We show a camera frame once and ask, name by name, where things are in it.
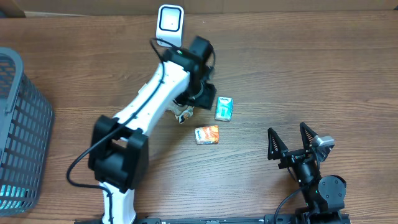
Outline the brown white snack bag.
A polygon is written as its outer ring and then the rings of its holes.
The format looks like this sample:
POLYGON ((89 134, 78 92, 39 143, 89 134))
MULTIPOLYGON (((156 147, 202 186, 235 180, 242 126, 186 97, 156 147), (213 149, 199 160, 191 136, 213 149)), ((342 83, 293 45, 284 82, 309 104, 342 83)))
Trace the brown white snack bag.
POLYGON ((180 124, 184 123, 188 118, 193 116, 193 109, 193 106, 180 106, 173 102, 171 102, 167 107, 167 110, 171 111, 174 114, 176 120, 180 124))

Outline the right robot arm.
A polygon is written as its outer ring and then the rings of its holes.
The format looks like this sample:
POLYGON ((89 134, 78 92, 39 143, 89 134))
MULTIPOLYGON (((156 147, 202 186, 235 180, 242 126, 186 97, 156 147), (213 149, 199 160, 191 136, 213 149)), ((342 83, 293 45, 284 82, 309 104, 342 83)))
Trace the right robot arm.
POLYGON ((264 216, 265 223, 343 224, 350 223, 348 215, 341 213, 345 207, 346 181, 338 175, 322 176, 320 164, 326 160, 335 146, 335 140, 321 136, 300 123, 303 148, 289 151, 276 131, 267 130, 269 145, 267 158, 279 160, 278 167, 287 169, 299 188, 287 196, 275 212, 264 216), (283 205, 298 193, 302 193, 306 206, 295 213, 281 215, 283 205))

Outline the orange tissue pack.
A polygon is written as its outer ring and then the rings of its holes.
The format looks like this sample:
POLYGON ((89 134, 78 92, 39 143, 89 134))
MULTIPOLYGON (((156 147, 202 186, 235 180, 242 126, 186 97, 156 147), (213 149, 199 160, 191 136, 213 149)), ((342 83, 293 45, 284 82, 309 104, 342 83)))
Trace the orange tissue pack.
POLYGON ((195 140, 197 144, 217 144, 220 135, 218 125, 204 126, 195 129, 195 140))

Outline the teal tissue pack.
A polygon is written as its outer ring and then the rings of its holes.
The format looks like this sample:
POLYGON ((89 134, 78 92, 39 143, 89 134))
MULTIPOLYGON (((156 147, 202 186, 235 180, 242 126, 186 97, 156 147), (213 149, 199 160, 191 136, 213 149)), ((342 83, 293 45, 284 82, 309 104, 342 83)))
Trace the teal tissue pack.
POLYGON ((215 112, 215 119, 219 121, 229 122, 233 114, 233 99, 219 96, 215 112))

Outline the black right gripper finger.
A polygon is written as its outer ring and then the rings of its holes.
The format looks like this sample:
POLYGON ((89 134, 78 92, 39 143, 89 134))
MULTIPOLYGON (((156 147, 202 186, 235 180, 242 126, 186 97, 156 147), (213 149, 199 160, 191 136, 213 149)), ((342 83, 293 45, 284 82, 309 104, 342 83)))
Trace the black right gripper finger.
POLYGON ((302 137, 303 148, 308 152, 314 152, 313 144, 316 143, 317 133, 310 129, 304 122, 300 123, 300 133, 302 137))
POLYGON ((288 152, 288 148, 279 135, 272 128, 269 128, 267 133, 269 140, 267 158, 269 160, 276 160, 285 157, 285 154, 288 152))

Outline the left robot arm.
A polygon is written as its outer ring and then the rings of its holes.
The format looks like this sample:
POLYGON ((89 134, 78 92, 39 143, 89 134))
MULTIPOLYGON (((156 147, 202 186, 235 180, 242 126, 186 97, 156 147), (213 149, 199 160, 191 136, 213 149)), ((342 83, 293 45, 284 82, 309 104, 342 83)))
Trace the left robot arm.
POLYGON ((209 40, 194 38, 189 48, 173 44, 160 55, 153 77, 119 113, 100 116, 91 139, 88 167, 104 194, 100 223, 134 223, 134 190, 149 166, 149 136, 170 105, 210 110, 216 88, 208 83, 215 58, 209 40))

